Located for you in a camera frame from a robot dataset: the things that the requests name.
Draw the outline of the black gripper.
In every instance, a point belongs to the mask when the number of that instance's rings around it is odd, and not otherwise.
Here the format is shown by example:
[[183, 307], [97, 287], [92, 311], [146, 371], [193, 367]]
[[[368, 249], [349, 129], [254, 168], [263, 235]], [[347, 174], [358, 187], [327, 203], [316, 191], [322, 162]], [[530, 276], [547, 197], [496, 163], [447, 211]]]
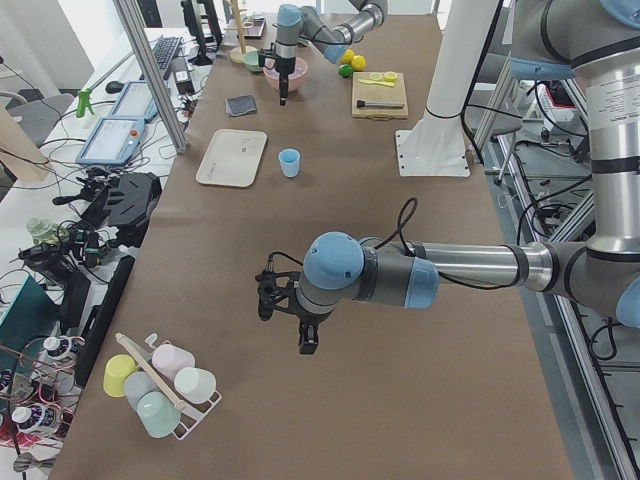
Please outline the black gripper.
[[279, 74], [279, 103], [285, 106], [289, 96], [289, 76], [295, 71], [295, 46], [275, 45], [275, 70]]
[[318, 325], [333, 312], [333, 297], [310, 283], [295, 282], [294, 298], [301, 309], [299, 353], [314, 354], [319, 345]]

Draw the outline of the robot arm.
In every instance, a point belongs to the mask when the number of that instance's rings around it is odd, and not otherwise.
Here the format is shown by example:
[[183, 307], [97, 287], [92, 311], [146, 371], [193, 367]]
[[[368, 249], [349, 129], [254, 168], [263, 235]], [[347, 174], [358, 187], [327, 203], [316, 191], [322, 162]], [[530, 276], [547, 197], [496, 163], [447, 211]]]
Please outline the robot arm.
[[289, 96], [289, 77], [295, 70], [299, 39], [308, 40], [331, 63], [337, 63], [349, 45], [383, 25], [388, 4], [383, 0], [351, 1], [355, 16], [336, 27], [329, 27], [314, 7], [283, 4], [276, 19], [276, 40], [271, 46], [278, 75], [279, 102], [285, 106]]
[[639, 5], [635, 1], [519, 1], [510, 73], [584, 83], [588, 188], [554, 233], [500, 246], [425, 243], [404, 234], [418, 201], [402, 206], [386, 238], [329, 232], [310, 245], [289, 284], [299, 350], [312, 354], [319, 327], [344, 299], [429, 307], [443, 282], [476, 290], [514, 286], [564, 297], [607, 318], [639, 323]]

